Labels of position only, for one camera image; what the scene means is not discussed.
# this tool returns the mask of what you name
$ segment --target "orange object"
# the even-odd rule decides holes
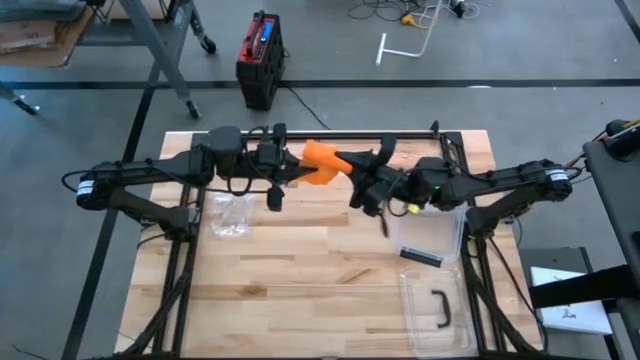
[[[314,185],[326,185],[333,180],[338,172],[351,174],[353,167],[346,161],[336,156],[337,149],[334,146],[307,140],[302,152],[300,165],[318,168],[318,171],[298,178],[298,181],[306,181]]]

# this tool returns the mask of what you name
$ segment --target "plastic box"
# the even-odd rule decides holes
[[[406,326],[417,358],[477,353],[464,278],[458,269],[406,270],[400,280]]]
[[[422,262],[436,267],[457,260],[466,211],[465,205],[447,212],[426,205],[417,214],[395,218],[391,231],[395,250],[403,257],[407,252],[423,257],[426,261]]]

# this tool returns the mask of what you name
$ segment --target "wooden table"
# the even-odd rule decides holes
[[[487,132],[461,133],[470,170],[493,169]],[[192,135],[167,133],[161,158],[187,150]],[[379,148],[379,142],[371,140],[325,142],[345,151]],[[288,147],[299,156],[303,142],[289,141]],[[390,164],[407,168],[422,156],[441,156],[439,143],[399,140]],[[212,187],[221,185],[217,179]],[[151,200],[175,206],[181,190],[175,183],[155,185]],[[298,184],[285,192],[281,213],[268,211],[263,195],[256,195],[251,230],[239,237],[214,233],[212,198],[216,195],[207,194],[181,355],[412,357],[399,274],[425,265],[400,258],[381,235],[378,219],[349,208],[352,186],[346,176],[339,175],[326,187]],[[495,199],[479,198],[478,203]],[[147,230],[143,238],[158,231]],[[526,289],[510,227],[500,225],[494,239],[520,287]],[[158,308],[169,249],[168,241],[158,239],[139,250],[116,351],[131,344],[130,337],[142,331]],[[539,347],[535,320],[489,249],[501,308],[525,338]],[[481,309],[487,343],[492,348],[488,313],[484,305]],[[170,317],[168,329],[173,329],[173,321]],[[167,349],[169,345],[170,341],[165,341]],[[461,354],[454,351],[451,355]]]

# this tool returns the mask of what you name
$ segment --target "battery pack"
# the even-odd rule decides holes
[[[264,11],[254,13],[236,62],[236,78],[247,108],[271,109],[283,71],[280,18]]]

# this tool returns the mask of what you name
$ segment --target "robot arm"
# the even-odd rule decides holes
[[[571,193],[569,177],[563,166],[548,160],[533,161],[513,168],[471,174],[455,163],[441,158],[423,157],[411,169],[387,165],[395,150],[395,138],[385,136],[377,154],[373,151],[345,152],[309,140],[302,159],[286,149],[286,127],[265,128],[255,150],[247,149],[247,139],[236,127],[210,131],[200,144],[171,159],[101,163],[80,179],[77,204],[88,210],[113,208],[140,222],[157,222],[166,237],[185,241],[191,236],[186,207],[165,208],[125,190],[128,185],[176,181],[203,188],[214,176],[229,181],[248,179],[243,191],[228,192],[242,196],[255,179],[267,180],[266,191],[271,211],[282,209],[281,185],[302,181],[328,184],[338,173],[349,177],[354,191],[349,206],[362,209],[368,216],[381,216],[391,199],[440,210],[451,210],[476,196],[512,191],[488,207],[467,212],[470,234],[490,234],[500,219],[520,215],[537,201],[562,201]]]

